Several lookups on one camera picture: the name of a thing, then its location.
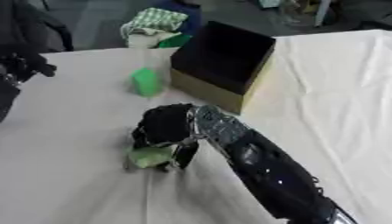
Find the green cube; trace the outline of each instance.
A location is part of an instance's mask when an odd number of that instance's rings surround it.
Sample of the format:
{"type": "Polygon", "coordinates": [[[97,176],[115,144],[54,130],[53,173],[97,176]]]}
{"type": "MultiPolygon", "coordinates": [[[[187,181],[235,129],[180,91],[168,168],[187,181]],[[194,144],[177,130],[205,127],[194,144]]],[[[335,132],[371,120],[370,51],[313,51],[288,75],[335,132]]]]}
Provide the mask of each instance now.
{"type": "Polygon", "coordinates": [[[141,96],[151,97],[160,91],[157,75],[148,68],[135,71],[130,78],[137,93],[141,96]]]}

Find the gray floor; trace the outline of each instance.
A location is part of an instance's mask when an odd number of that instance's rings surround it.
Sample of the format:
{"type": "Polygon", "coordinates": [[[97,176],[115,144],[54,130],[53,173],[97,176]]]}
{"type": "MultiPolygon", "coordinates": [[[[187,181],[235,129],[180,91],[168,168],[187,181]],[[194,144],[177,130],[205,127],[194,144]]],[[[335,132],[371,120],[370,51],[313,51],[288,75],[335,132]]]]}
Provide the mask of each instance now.
{"type": "MultiPolygon", "coordinates": [[[[124,46],[121,24],[138,11],[162,0],[47,0],[50,14],[73,33],[78,50],[124,46]]],[[[392,12],[390,0],[342,0],[343,18],[322,28],[293,28],[282,24],[277,10],[261,10],[257,0],[193,0],[202,6],[203,22],[220,21],[270,36],[349,31],[361,20],[381,20],[392,12]]],[[[31,3],[43,9],[40,0],[31,3]]]]}

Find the cardboard box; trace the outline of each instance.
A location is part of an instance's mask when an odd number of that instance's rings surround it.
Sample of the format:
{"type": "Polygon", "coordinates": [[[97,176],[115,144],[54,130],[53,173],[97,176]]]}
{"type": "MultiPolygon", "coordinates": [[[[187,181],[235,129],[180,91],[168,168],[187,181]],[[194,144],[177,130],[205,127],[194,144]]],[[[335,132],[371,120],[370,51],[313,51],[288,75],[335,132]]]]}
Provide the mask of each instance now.
{"type": "Polygon", "coordinates": [[[171,84],[240,114],[262,78],[275,42],[251,31],[209,22],[171,56],[171,84]]]}

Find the brown box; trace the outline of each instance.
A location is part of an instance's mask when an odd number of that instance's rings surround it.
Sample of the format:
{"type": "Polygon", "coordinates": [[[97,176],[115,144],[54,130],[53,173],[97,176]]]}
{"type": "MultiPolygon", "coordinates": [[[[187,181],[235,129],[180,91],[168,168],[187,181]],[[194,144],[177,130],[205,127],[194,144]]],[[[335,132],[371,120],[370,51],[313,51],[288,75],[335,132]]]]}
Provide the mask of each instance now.
{"type": "Polygon", "coordinates": [[[209,22],[171,56],[171,84],[240,114],[273,52],[275,40],[209,22]]]}

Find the table surface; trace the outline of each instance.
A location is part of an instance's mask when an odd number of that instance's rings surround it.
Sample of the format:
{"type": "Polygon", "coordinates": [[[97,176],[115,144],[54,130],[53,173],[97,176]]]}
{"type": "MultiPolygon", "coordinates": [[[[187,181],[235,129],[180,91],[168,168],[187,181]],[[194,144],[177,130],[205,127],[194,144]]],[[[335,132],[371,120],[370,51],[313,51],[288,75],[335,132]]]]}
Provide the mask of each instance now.
{"type": "MultiPolygon", "coordinates": [[[[239,117],[319,177],[359,223],[392,220],[392,33],[278,38],[239,117]]],[[[122,171],[124,135],[146,109],[193,102],[128,91],[141,67],[167,83],[174,49],[48,54],[54,78],[23,86],[0,125],[0,223],[284,223],[206,143],[185,172],[122,171]]]]}

